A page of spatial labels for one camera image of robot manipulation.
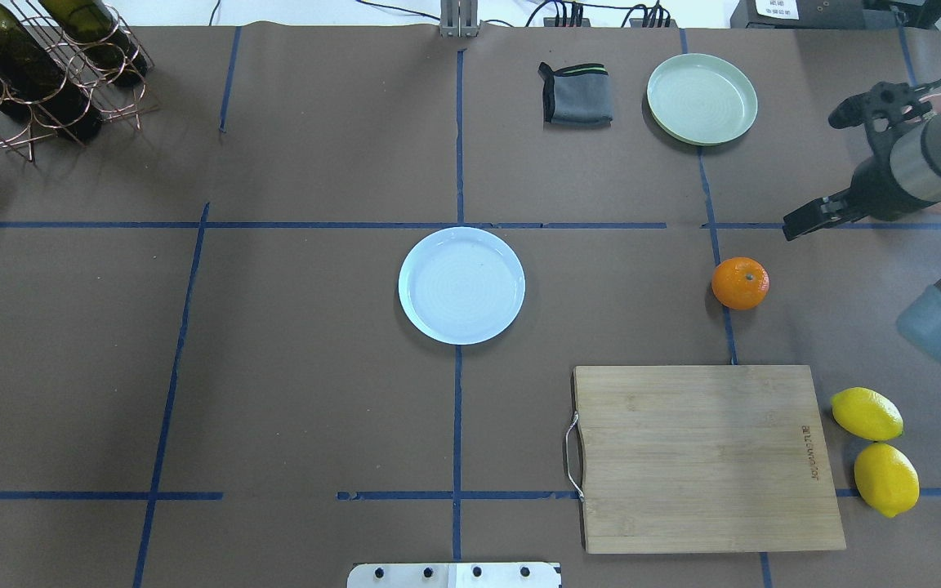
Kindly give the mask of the orange fruit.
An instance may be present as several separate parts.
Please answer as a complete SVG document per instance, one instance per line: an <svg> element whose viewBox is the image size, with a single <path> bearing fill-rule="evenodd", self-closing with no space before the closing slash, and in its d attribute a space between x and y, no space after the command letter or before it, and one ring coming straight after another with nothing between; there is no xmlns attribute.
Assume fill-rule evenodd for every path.
<svg viewBox="0 0 941 588"><path fill-rule="evenodd" d="M712 294L723 306L735 311L747 311L761 305L770 287L769 272L750 257L727 258L711 275Z"/></svg>

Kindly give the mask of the light blue plate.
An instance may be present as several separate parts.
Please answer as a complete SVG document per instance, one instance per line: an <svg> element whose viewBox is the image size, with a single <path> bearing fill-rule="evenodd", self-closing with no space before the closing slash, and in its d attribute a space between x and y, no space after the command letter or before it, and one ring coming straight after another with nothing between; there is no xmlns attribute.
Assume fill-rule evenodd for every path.
<svg viewBox="0 0 941 588"><path fill-rule="evenodd" d="M422 334L445 344L497 337L519 316L526 290L524 268L511 246L465 226L421 239L397 275L404 315Z"/></svg>

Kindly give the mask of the light green plate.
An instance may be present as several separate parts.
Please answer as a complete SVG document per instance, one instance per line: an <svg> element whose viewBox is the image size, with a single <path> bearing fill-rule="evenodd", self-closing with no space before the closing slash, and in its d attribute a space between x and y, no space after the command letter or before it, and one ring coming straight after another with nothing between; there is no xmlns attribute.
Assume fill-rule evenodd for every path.
<svg viewBox="0 0 941 588"><path fill-rule="evenodd" d="M645 98L668 135L696 146L728 144L753 127L759 101L753 83L720 57L669 57L650 74Z"/></svg>

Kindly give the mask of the lemon nearer the board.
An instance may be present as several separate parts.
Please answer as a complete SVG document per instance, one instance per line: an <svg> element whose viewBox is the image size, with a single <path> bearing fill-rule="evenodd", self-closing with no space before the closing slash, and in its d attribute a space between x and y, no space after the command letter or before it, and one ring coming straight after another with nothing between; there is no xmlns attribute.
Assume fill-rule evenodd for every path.
<svg viewBox="0 0 941 588"><path fill-rule="evenodd" d="M871 442L888 442L904 433L899 407L883 394L865 387L851 387L834 394L832 416L841 428Z"/></svg>

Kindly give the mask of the lemon farther from board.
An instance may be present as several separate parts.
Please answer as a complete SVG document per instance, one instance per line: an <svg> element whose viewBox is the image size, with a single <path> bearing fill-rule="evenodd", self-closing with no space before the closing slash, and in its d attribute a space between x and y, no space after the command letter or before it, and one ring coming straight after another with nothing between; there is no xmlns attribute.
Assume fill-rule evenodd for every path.
<svg viewBox="0 0 941 588"><path fill-rule="evenodd" d="M859 452L853 480L860 498L889 519L912 509L920 498L914 465L892 444L871 443Z"/></svg>

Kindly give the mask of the folded grey cloth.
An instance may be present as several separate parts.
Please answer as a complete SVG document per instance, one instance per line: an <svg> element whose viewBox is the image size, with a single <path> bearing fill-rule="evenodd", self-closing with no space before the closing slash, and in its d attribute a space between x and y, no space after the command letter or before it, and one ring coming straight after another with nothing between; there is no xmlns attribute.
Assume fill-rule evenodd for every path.
<svg viewBox="0 0 941 588"><path fill-rule="evenodd" d="M539 63L544 81L542 119L567 127L606 127L615 118L611 78L605 66L586 63L553 69Z"/></svg>

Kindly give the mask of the bamboo cutting board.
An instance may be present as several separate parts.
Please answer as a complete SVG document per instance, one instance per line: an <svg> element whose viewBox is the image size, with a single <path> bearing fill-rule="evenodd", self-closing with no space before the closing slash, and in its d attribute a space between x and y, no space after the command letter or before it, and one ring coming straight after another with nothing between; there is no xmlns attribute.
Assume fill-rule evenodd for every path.
<svg viewBox="0 0 941 588"><path fill-rule="evenodd" d="M591 555L846 547L806 365L576 366Z"/></svg>

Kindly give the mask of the dark wine bottle front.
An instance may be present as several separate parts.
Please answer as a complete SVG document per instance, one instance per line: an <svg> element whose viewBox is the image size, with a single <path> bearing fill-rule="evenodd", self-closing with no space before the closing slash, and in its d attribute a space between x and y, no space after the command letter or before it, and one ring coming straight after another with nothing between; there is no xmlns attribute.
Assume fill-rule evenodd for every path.
<svg viewBox="0 0 941 588"><path fill-rule="evenodd" d="M145 81L147 60L128 36L119 18L102 1L41 1L83 55L109 82L134 88Z"/></svg>

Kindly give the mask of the dark wine bottle middle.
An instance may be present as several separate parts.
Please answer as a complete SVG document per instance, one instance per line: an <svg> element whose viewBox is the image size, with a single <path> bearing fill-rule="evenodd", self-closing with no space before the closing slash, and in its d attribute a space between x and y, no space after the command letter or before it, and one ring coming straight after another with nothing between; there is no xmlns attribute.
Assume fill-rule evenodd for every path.
<svg viewBox="0 0 941 588"><path fill-rule="evenodd" d="M62 138L82 144L102 128L102 115L46 48L0 3L0 79L34 119Z"/></svg>

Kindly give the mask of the aluminium frame post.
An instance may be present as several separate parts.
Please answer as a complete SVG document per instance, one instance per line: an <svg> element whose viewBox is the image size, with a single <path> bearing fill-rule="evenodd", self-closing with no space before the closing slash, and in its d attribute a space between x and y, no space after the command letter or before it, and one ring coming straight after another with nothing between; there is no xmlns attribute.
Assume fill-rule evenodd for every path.
<svg viewBox="0 0 941 588"><path fill-rule="evenodd" d="M442 38L475 38L480 33L477 0L441 0L439 33Z"/></svg>

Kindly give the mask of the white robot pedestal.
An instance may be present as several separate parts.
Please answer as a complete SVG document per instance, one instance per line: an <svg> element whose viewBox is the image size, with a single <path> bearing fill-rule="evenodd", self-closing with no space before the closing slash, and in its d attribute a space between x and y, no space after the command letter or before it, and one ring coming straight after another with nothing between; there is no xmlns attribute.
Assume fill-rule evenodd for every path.
<svg viewBox="0 0 941 588"><path fill-rule="evenodd" d="M359 564L347 587L563 587L559 564L528 562L437 562Z"/></svg>

